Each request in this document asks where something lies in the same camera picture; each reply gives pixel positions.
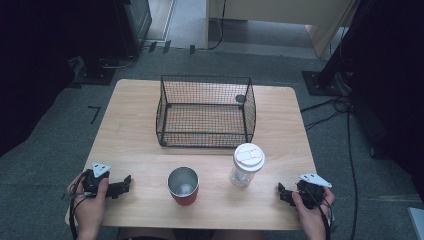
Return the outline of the dark cabinet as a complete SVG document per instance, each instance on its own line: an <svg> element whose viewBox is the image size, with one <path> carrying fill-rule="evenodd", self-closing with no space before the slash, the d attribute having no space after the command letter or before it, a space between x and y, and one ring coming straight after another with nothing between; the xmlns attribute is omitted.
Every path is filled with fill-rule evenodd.
<svg viewBox="0 0 424 240"><path fill-rule="evenodd" d="M114 0L121 37L128 57L137 57L152 23L148 0Z"/></svg>

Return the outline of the person's left hand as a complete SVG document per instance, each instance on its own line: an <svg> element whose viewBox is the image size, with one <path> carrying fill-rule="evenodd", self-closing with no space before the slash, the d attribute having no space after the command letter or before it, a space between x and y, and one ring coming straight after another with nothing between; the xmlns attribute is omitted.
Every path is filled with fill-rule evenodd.
<svg viewBox="0 0 424 240"><path fill-rule="evenodd" d="M108 189L109 179L101 180L95 198L75 197L75 218L78 224L78 235L80 233L98 233L101 229L106 207L105 195Z"/></svg>

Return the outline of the angled black tape mark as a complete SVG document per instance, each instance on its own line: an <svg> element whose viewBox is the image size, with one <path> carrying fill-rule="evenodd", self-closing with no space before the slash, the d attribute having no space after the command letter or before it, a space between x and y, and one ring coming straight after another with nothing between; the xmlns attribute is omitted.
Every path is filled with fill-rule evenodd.
<svg viewBox="0 0 424 240"><path fill-rule="evenodd" d="M92 119L90 121L90 124L93 125L95 123L98 115L99 115L99 112L101 110L101 107L100 106L88 106L88 108L95 111L95 113L94 113L94 115L93 115L93 117L92 117Z"/></svg>

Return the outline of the black wire mesh basket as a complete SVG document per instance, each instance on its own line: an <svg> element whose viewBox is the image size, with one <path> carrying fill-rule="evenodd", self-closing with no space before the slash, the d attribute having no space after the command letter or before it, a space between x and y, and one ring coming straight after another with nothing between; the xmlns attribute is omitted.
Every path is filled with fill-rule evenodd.
<svg viewBox="0 0 424 240"><path fill-rule="evenodd" d="M246 102L238 103L237 95ZM236 148L253 140L256 102L249 77L163 75L156 135L164 147Z"/></svg>

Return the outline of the white panel furniture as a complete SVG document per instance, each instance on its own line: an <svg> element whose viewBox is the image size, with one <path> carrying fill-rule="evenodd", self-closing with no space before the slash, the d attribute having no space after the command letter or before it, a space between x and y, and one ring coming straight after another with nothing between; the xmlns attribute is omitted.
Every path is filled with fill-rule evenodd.
<svg viewBox="0 0 424 240"><path fill-rule="evenodd" d="M304 25L322 57L359 0L206 0L206 19L224 18Z"/></svg>

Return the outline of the black slanted stand pole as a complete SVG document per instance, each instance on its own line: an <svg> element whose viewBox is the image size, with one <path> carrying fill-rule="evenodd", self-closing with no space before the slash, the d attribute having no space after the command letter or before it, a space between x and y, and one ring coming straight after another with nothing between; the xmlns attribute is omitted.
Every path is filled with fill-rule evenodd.
<svg viewBox="0 0 424 240"><path fill-rule="evenodd" d="M353 45L357 39L357 32L359 31L360 25L364 20L364 10L367 7L367 0L358 1L359 3L354 12L348 31L340 41L324 69L320 72L327 79L353 66Z"/></svg>

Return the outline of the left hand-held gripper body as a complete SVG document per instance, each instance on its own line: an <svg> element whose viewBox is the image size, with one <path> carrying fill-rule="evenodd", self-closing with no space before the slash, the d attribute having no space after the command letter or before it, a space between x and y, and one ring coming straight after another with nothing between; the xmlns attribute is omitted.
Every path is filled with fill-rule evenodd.
<svg viewBox="0 0 424 240"><path fill-rule="evenodd" d="M85 180L83 181L84 194L88 197L96 197L99 184L102 179L108 178L111 167L98 162L93 162L90 169L86 171ZM116 199L124 193L124 183L112 183L108 185L106 198Z"/></svg>

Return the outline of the dark curtain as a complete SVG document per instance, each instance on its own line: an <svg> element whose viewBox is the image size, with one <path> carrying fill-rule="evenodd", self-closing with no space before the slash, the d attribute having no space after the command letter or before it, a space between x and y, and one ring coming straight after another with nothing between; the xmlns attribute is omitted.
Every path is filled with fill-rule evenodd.
<svg viewBox="0 0 424 240"><path fill-rule="evenodd" d="M0 0L0 157L24 142L74 80L77 9L94 0Z"/></svg>
<svg viewBox="0 0 424 240"><path fill-rule="evenodd" d="M361 0L341 50L385 131L377 144L424 201L424 0Z"/></svg>

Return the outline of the clear cup with white lid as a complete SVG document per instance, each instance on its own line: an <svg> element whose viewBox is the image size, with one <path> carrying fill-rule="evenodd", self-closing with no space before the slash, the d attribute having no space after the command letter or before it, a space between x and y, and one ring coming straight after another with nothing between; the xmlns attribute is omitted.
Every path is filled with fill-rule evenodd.
<svg viewBox="0 0 424 240"><path fill-rule="evenodd" d="M230 181L238 187L247 187L266 161L262 149L252 143L239 145L233 154Z"/></svg>

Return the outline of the black stand base plate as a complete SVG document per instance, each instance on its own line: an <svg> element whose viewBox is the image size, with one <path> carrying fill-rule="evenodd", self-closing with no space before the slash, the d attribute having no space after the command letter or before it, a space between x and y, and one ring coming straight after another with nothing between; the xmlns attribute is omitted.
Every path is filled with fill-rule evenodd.
<svg viewBox="0 0 424 240"><path fill-rule="evenodd" d="M70 88L81 88L83 85L109 86L115 74L113 68L103 66L99 59L92 56L78 56L68 61L75 73Z"/></svg>
<svg viewBox="0 0 424 240"><path fill-rule="evenodd" d="M327 79L320 72L303 71L302 77L307 91L313 96L347 96L348 91L344 89L340 75Z"/></svg>

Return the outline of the white flat object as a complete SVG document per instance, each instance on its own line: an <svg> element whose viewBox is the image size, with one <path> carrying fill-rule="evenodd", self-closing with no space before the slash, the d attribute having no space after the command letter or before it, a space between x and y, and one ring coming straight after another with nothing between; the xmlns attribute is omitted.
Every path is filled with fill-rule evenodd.
<svg viewBox="0 0 424 240"><path fill-rule="evenodd" d="M418 240L424 240L424 209L409 207L408 214Z"/></svg>

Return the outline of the red cup with steel inside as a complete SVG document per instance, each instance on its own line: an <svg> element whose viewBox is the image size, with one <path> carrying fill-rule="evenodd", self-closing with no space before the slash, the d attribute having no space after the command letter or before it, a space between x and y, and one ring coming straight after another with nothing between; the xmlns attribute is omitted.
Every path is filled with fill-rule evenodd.
<svg viewBox="0 0 424 240"><path fill-rule="evenodd" d="M169 174L167 186L171 196L179 205L188 206L197 198L199 177L192 168L181 166Z"/></svg>

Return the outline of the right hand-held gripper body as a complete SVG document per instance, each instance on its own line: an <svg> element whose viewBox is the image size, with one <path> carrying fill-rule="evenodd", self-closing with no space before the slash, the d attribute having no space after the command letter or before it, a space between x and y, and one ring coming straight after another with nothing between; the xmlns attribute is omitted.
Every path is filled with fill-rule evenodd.
<svg viewBox="0 0 424 240"><path fill-rule="evenodd" d="M332 184L316 173L301 174L296 184L303 204L308 209L318 206L324 198L324 188L331 188Z"/></svg>

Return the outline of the person's right hand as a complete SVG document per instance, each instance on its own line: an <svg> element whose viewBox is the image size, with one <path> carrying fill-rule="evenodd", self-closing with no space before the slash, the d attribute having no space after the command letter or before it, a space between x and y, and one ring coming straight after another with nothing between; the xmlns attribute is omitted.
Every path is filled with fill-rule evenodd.
<svg viewBox="0 0 424 240"><path fill-rule="evenodd" d="M330 206L334 202L334 195L327 187L324 188L324 200L320 208L308 209L304 206L301 196L297 192L292 193L292 198L298 213L298 219L304 233L326 235L324 222L330 217Z"/></svg>

